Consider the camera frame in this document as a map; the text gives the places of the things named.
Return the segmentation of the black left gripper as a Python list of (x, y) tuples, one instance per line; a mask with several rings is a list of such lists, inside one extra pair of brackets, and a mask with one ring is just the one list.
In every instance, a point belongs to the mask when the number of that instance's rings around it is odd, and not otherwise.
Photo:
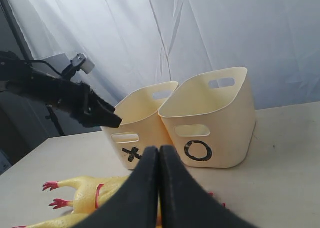
[(101, 99), (86, 83), (58, 82), (56, 107), (65, 111), (84, 127), (118, 128), (122, 118), (115, 108)]

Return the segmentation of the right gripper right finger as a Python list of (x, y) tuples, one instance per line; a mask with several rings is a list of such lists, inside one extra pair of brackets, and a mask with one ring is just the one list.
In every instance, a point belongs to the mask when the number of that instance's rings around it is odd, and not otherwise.
[(159, 150), (160, 206), (164, 228), (251, 228), (211, 196), (185, 168), (174, 147)]

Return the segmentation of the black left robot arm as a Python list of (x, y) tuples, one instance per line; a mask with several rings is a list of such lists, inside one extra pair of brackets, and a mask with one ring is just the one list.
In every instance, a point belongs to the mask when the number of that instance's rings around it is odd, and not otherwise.
[(70, 64), (54, 77), (36, 70), (35, 61), (21, 60), (12, 51), (0, 53), (0, 90), (50, 105), (68, 113), (84, 127), (120, 126), (122, 119), (115, 108), (98, 96), (85, 82), (72, 82), (82, 70), (89, 74), (93, 62), (83, 53), (78, 53)]

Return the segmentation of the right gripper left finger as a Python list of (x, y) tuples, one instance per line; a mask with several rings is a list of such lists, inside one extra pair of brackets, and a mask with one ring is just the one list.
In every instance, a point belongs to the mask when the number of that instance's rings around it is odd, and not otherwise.
[(76, 228), (155, 228), (159, 199), (159, 151), (147, 147), (120, 189)]

